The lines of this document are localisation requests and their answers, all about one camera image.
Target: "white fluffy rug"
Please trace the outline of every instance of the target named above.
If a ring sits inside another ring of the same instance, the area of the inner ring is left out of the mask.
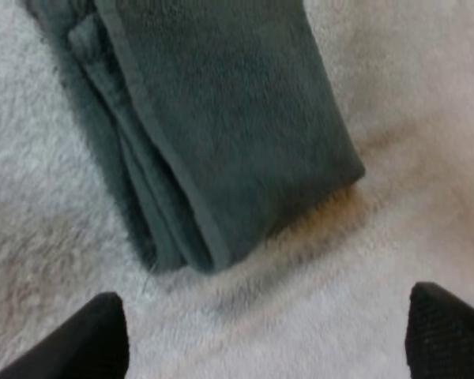
[[[43,37],[0,0],[0,368],[117,291],[129,379],[401,379],[412,285],[474,305],[474,0],[306,1],[367,177],[222,275],[155,278]]]

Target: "dark green towel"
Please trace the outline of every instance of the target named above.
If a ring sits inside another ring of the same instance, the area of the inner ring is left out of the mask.
[[[217,272],[363,175],[302,0],[28,0],[158,270]]]

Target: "shaggy carpet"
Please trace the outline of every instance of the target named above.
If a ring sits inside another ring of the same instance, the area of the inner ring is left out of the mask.
[[[407,378],[408,296],[474,305],[474,0],[306,0],[367,177],[218,276],[150,276],[35,21],[0,0],[0,368],[100,291],[129,379]]]

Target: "fabric fold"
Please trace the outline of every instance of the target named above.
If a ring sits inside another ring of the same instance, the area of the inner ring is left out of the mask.
[[[228,268],[362,177],[300,0],[28,8],[158,270]]]

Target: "plush rug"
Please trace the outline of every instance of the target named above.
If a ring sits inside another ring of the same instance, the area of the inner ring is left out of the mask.
[[[474,305],[474,0],[306,0],[367,177],[221,275],[140,265],[35,22],[0,0],[0,368],[100,291],[128,378],[407,378],[408,295]]]

